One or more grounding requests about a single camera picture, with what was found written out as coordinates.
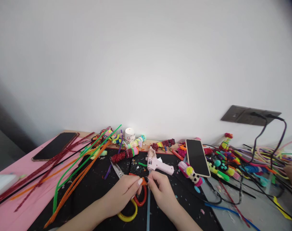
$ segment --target finger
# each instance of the finger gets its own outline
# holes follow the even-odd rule
[[[139,180],[134,182],[134,184],[132,184],[132,186],[128,189],[128,191],[125,193],[125,197],[128,200],[130,200],[136,194],[136,192],[137,192],[138,188],[140,187],[140,185],[142,184],[142,182],[143,182],[143,179],[139,178]]]
[[[158,186],[156,186],[155,182],[153,181],[151,177],[148,177],[148,179],[149,179],[148,186],[151,192],[153,193],[154,196],[158,195],[160,193]]]
[[[156,171],[151,171],[151,173],[149,174],[149,178],[155,180],[158,185],[160,186],[160,184],[164,184],[165,182],[169,182],[168,178],[166,175],[156,172]]]
[[[142,191],[142,186],[140,186],[140,187],[138,188],[138,190],[137,190],[137,195],[140,195],[141,191]]]
[[[123,179],[127,191],[136,181],[140,179],[140,177],[133,175],[124,175],[123,177],[121,177],[121,179]]]

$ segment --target wall switch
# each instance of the wall switch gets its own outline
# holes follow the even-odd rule
[[[225,115],[221,118],[221,120],[234,122],[234,123],[240,123],[240,124],[264,126],[264,119],[251,115],[252,112],[256,112],[263,116],[266,116],[268,114],[279,116],[281,114],[281,112],[267,111],[267,110],[232,105],[229,108],[229,110],[225,113]],[[273,121],[272,118],[267,118],[267,120],[268,120],[268,124],[271,121]]]
[[[221,118],[221,120],[236,123],[239,117],[245,112],[246,109],[249,108],[232,105],[229,108],[229,110],[225,113],[225,115]]]

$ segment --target scissors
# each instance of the scissors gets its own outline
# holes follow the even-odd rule
[[[124,175],[123,171],[119,168],[118,164],[113,164],[112,162],[112,159],[110,158],[110,161],[112,163],[112,166],[113,166],[113,169],[115,170],[117,176],[119,177],[119,179]],[[138,198],[136,197],[136,195],[134,196],[133,199],[131,199],[131,202],[133,203],[134,207],[135,207],[135,212],[132,216],[130,217],[127,217],[125,215],[123,215],[121,212],[117,214],[117,216],[120,218],[120,220],[124,221],[124,222],[130,222],[130,221],[133,221],[134,218],[136,217],[137,215],[137,207],[141,207],[145,204],[146,202],[146,198],[147,198],[147,188],[146,188],[146,185],[147,185],[147,182],[145,179],[143,179],[143,182],[141,184],[143,186],[143,189],[144,189],[144,199],[142,202],[140,202],[138,200]]]

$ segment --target hand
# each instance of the hand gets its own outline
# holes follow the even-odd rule
[[[154,195],[157,205],[168,217],[170,217],[171,213],[177,210],[179,203],[171,188],[168,177],[159,172],[151,171],[148,179],[148,186]]]
[[[104,217],[112,217],[121,212],[139,190],[142,181],[143,179],[139,176],[122,176],[110,191],[99,199]]]

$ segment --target phone screen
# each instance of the phone screen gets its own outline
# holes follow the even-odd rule
[[[52,159],[60,153],[77,136],[77,133],[61,133],[40,152],[38,152],[32,161],[46,161]]]
[[[204,154],[204,148],[199,140],[186,141],[188,163],[193,167],[196,174],[210,177],[208,163]]]

